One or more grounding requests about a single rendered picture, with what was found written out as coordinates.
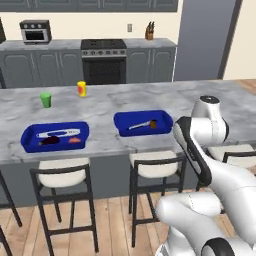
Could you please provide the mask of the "green cup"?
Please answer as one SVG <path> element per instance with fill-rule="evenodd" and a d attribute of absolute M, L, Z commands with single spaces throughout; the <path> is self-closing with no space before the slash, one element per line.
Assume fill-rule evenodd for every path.
<path fill-rule="evenodd" d="M 42 101 L 42 104 L 45 108 L 51 107 L 51 94 L 48 92 L 42 92 L 40 94 L 40 99 Z"/>

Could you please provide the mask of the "black appliance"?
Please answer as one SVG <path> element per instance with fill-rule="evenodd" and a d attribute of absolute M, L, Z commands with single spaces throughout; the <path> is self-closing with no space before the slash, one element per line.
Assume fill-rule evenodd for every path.
<path fill-rule="evenodd" d="M 6 36 L 5 36 L 2 20 L 0 18 L 0 44 L 2 44 L 4 41 L 6 41 Z"/>

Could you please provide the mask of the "black and silver stove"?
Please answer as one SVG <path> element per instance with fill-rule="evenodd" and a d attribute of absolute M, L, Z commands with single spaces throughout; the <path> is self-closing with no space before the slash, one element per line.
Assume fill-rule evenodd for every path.
<path fill-rule="evenodd" d="M 88 85 L 126 83 L 126 44 L 122 39 L 83 39 L 81 55 Z"/>

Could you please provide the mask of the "grey fridge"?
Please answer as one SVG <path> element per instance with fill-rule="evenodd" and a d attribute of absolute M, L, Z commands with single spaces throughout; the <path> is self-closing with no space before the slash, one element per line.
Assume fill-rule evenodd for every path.
<path fill-rule="evenodd" d="M 243 0 L 183 0 L 175 81 L 222 79 Z"/>

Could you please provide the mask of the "wooden knife block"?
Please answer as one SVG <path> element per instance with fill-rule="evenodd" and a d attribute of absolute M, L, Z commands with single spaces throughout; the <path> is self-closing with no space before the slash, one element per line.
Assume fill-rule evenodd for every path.
<path fill-rule="evenodd" d="M 149 22 L 145 31 L 145 38 L 147 40 L 152 40 L 154 35 L 155 22 Z"/>

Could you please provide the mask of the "blue tray with long fish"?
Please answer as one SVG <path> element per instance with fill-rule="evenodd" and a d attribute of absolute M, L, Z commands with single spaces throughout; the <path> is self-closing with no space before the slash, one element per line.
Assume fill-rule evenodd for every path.
<path fill-rule="evenodd" d="M 76 128 L 80 129 L 81 133 L 72 137 L 78 137 L 81 139 L 79 143 L 68 143 L 72 137 L 61 137 L 60 142 L 51 145 L 40 145 L 39 142 L 43 139 L 37 138 L 36 135 L 41 132 L 62 130 Z M 53 152 L 53 151 L 65 151 L 65 150 L 77 150 L 83 149 L 86 144 L 86 140 L 89 137 L 89 126 L 84 121 L 79 122 L 59 122 L 59 123 L 44 123 L 33 124 L 28 126 L 23 132 L 20 140 L 20 144 L 23 146 L 27 153 L 39 153 L 39 152 Z"/>

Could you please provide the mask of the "grey wall cupboards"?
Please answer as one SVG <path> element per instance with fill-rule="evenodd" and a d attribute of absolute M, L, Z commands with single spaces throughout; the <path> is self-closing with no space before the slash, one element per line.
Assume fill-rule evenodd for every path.
<path fill-rule="evenodd" d="M 179 0 L 0 0 L 0 12 L 176 12 Z"/>

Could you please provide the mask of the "blue tray with drumstick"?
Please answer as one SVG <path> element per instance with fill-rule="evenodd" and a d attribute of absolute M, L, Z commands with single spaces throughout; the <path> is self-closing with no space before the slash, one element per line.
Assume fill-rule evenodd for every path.
<path fill-rule="evenodd" d="M 130 126 L 151 120 L 157 121 L 155 129 L 151 129 L 150 125 L 134 130 L 127 129 Z M 164 110 L 117 112 L 113 121 L 121 137 L 168 134 L 173 126 L 172 117 Z"/>

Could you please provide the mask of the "grey base cupboards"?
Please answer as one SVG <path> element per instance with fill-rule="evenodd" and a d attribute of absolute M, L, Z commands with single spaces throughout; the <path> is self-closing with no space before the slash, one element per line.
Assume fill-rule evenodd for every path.
<path fill-rule="evenodd" d="M 126 82 L 171 82 L 173 80 L 175 54 L 175 47 L 128 49 Z"/>
<path fill-rule="evenodd" d="M 83 79 L 79 50 L 0 51 L 7 88 L 74 86 Z"/>

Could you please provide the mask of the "yellow and red can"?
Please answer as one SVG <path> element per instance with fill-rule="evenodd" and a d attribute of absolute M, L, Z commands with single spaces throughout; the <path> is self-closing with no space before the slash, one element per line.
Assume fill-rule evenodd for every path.
<path fill-rule="evenodd" d="M 78 89 L 78 94 L 80 97 L 86 96 L 86 82 L 85 81 L 78 81 L 77 89 Z"/>

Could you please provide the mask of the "grey toaster oven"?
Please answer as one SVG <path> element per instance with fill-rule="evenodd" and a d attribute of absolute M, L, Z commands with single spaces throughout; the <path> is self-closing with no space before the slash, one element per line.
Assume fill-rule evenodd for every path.
<path fill-rule="evenodd" d="M 48 44 L 52 40 L 48 20 L 23 20 L 19 26 L 25 44 Z"/>

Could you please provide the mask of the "dark purple eggplant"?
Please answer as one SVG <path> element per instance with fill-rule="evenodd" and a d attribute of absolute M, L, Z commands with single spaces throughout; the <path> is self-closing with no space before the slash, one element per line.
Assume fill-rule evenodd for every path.
<path fill-rule="evenodd" d="M 57 136 L 50 136 L 47 137 L 39 142 L 40 145 L 51 145 L 51 144 L 57 144 L 60 142 L 60 138 Z"/>

